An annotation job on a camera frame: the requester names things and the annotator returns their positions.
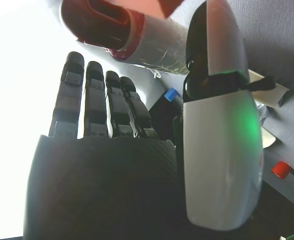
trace red bottle cap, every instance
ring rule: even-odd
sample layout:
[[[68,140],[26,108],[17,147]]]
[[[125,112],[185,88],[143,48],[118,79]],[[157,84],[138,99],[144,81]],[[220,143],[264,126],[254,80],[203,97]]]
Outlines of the red bottle cap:
[[[118,50],[130,35],[128,11],[103,0],[63,0],[61,18],[83,43]]]
[[[272,169],[271,172],[280,179],[285,179],[291,172],[291,167],[284,161],[279,161]]]

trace blue cap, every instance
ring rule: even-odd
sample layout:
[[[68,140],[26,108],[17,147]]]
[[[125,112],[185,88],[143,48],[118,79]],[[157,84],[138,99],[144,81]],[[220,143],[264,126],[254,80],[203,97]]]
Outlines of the blue cap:
[[[165,94],[165,98],[169,101],[172,102],[173,99],[178,95],[177,90],[175,90],[173,87],[170,88],[167,93]]]

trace orange object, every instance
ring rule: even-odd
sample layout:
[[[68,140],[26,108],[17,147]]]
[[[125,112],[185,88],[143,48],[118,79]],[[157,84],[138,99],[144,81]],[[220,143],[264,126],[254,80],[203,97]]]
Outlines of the orange object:
[[[272,169],[271,172],[280,179],[285,179],[291,172],[292,168],[284,161],[279,161]]]
[[[137,12],[166,19],[183,0],[107,0]]]

